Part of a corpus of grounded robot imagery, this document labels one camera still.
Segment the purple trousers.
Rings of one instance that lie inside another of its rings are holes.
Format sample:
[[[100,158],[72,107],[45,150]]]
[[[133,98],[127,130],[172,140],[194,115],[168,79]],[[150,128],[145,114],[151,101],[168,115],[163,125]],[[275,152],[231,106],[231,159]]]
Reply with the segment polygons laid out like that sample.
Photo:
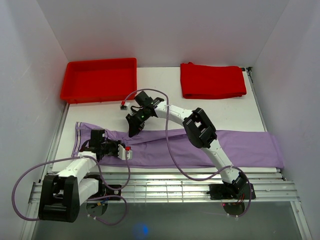
[[[276,138],[268,132],[217,130],[217,139],[237,167],[284,168]],[[132,149],[129,166],[142,169],[211,168],[210,158],[188,140],[184,129],[143,130],[130,138],[128,133],[106,130],[111,140],[120,140]]]

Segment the aluminium frame rail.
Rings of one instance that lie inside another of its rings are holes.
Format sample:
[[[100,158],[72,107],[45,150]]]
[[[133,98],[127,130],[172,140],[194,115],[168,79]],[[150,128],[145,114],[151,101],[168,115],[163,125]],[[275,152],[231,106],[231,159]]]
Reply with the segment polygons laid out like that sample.
[[[278,169],[248,168],[246,176],[253,184],[256,202],[298,202],[293,181],[284,180]],[[219,175],[206,181],[193,181],[180,173],[133,173],[121,191],[129,203],[206,203],[209,185],[220,184]]]

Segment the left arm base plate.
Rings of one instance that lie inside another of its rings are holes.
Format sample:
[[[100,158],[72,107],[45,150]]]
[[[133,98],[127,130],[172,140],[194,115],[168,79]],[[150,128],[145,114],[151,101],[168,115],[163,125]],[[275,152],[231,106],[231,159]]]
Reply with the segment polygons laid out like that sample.
[[[121,190],[112,190],[108,187],[106,187],[105,185],[103,185],[101,187],[101,189],[99,190],[99,192],[97,193],[98,197],[103,197],[103,196],[107,196],[104,201],[119,201],[120,198],[119,196],[121,196],[122,191]]]

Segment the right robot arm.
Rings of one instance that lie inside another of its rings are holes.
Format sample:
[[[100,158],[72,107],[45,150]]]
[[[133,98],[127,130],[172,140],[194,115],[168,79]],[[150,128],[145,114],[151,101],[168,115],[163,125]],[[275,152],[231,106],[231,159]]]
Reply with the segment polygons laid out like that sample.
[[[184,127],[190,143],[201,149],[217,168],[221,176],[220,184],[209,185],[208,194],[212,200],[231,200],[254,198],[254,188],[246,174],[234,166],[222,149],[216,134],[216,128],[202,108],[189,110],[169,103],[169,99],[151,98],[139,89],[132,94],[139,105],[138,110],[133,110],[126,116],[129,125],[128,135],[138,135],[145,126],[145,121],[150,117],[162,118],[167,122],[172,121]]]

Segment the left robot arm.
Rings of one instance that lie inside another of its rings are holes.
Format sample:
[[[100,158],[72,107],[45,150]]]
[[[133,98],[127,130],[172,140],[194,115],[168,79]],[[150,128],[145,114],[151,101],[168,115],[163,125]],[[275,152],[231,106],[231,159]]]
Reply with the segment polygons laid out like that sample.
[[[55,175],[46,175],[42,181],[38,217],[43,221],[73,223],[80,206],[89,199],[119,200],[121,186],[106,186],[98,174],[90,174],[104,157],[129,160],[131,147],[121,140],[112,140],[104,129],[92,129],[88,137],[75,131],[75,149],[72,162]]]

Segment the red plastic tray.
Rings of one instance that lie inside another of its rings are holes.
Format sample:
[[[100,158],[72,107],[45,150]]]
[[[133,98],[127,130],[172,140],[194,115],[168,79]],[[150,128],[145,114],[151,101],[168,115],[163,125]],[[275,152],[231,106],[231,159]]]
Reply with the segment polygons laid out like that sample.
[[[60,99],[68,104],[122,101],[137,90],[137,59],[72,61],[66,66]]]

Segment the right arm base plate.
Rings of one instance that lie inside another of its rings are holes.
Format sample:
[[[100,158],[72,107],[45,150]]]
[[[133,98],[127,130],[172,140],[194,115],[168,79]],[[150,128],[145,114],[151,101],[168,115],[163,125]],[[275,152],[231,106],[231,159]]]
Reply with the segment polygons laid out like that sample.
[[[246,183],[239,192],[232,191],[222,183],[210,184],[208,187],[209,189],[206,194],[209,195],[211,200],[249,200],[250,197],[252,200],[256,199],[256,193],[252,183]]]

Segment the folded red trousers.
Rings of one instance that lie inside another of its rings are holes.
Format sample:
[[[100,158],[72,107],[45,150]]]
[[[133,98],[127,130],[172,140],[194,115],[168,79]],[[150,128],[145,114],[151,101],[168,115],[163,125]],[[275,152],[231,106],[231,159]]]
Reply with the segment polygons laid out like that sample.
[[[180,84],[185,99],[220,100],[247,94],[243,71],[238,66],[182,63]]]

